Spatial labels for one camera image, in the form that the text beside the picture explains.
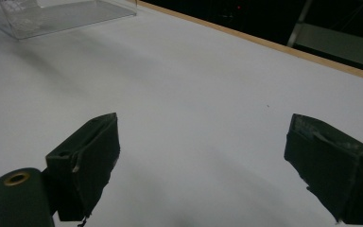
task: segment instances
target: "dark background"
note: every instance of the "dark background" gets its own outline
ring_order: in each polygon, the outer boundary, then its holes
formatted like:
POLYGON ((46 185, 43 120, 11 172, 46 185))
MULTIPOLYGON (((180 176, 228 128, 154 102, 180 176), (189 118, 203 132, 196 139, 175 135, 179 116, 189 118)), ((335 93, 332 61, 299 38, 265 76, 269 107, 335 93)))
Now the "dark background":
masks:
MULTIPOLYGON (((278 44, 287 44, 305 0, 146 0, 278 44)), ((363 37, 363 0, 314 0, 305 22, 363 37)))

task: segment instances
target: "transparent plastic box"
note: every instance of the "transparent plastic box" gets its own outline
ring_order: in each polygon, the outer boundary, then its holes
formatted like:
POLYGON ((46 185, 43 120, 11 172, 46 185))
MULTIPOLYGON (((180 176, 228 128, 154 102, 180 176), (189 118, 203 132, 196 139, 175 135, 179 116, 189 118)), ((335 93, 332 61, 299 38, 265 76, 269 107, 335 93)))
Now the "transparent plastic box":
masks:
POLYGON ((25 39, 134 16, 136 0, 0 0, 0 29, 25 39))

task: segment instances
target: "white surface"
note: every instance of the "white surface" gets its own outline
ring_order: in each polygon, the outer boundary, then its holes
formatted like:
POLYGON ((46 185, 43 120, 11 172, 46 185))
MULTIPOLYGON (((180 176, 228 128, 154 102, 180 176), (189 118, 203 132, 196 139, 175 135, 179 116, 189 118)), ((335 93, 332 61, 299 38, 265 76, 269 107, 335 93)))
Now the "white surface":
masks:
POLYGON ((363 142, 363 79, 144 8, 19 43, 0 31, 0 176, 44 169, 110 112, 121 157, 87 226, 332 227, 285 135, 298 113, 363 142))

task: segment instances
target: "brass screw hole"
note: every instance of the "brass screw hole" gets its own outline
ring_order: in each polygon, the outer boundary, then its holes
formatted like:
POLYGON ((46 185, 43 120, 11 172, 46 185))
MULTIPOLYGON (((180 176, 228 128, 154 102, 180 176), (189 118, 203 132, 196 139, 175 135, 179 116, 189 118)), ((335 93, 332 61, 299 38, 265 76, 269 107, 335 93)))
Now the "brass screw hole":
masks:
POLYGON ((26 172, 14 173, 13 175, 5 179, 4 185, 6 186, 18 185, 28 180, 29 177, 30 175, 26 172))

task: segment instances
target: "white tabletop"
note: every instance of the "white tabletop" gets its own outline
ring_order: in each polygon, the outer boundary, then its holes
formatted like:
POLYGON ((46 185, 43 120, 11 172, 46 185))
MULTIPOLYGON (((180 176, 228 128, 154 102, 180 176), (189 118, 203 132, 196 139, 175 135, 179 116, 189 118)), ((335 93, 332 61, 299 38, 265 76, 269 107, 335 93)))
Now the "white tabletop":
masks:
POLYGON ((87 226, 332 227, 285 135, 297 113, 363 142, 363 79, 142 7, 22 42, 0 31, 0 176, 43 170, 111 112, 120 160, 87 226))

